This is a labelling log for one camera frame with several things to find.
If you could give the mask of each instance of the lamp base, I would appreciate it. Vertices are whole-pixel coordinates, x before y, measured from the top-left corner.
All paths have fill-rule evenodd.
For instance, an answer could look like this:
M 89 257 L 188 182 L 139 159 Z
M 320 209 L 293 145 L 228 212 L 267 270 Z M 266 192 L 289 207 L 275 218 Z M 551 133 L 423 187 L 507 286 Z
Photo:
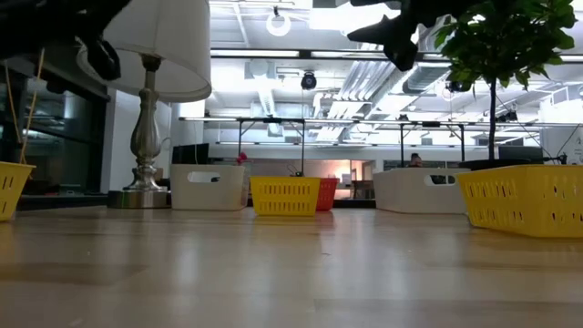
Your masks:
M 167 191 L 110 191 L 107 206 L 110 209 L 169 209 Z

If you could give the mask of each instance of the white storage bin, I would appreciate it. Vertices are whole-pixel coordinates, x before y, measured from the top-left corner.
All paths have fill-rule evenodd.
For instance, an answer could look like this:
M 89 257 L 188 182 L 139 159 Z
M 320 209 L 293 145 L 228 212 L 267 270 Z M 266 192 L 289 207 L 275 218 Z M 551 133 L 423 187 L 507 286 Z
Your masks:
M 468 169 L 393 169 L 374 174 L 376 208 L 409 214 L 465 214 L 455 174 Z M 434 184 L 431 176 L 454 177 L 453 184 Z
M 247 206 L 249 174 L 241 166 L 173 164 L 172 209 L 241 210 Z

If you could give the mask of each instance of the yellow basket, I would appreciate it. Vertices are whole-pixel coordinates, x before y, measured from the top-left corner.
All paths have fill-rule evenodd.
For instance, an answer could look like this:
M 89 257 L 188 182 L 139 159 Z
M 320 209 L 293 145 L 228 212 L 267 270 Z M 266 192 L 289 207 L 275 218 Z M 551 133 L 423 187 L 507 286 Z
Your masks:
M 251 177 L 253 208 L 259 215 L 314 216 L 319 178 Z
M 533 237 L 583 237 L 583 167 L 524 165 L 457 177 L 476 227 Z
M 0 162 L 0 221 L 12 218 L 34 166 Z

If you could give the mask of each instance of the wooden floor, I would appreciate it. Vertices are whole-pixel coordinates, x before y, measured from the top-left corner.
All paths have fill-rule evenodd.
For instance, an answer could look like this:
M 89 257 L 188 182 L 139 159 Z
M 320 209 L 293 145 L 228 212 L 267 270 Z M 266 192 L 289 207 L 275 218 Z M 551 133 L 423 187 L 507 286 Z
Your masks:
M 583 241 L 464 217 L 104 208 L 0 224 L 0 327 L 583 327 Z

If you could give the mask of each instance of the silver lamp stand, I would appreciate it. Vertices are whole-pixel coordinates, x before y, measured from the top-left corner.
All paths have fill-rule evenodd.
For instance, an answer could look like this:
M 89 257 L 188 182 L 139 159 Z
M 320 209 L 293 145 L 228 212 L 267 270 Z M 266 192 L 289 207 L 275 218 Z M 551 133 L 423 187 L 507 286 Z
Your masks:
M 132 170 L 133 182 L 121 191 L 110 191 L 107 205 L 115 209 L 164 209 L 169 208 L 169 193 L 154 180 L 154 159 L 161 151 L 161 142 L 156 124 L 156 102 L 159 94 L 155 90 L 156 71 L 161 58 L 142 55 L 146 69 L 146 83 L 139 91 L 139 118 L 131 134 L 131 152 L 138 165 Z

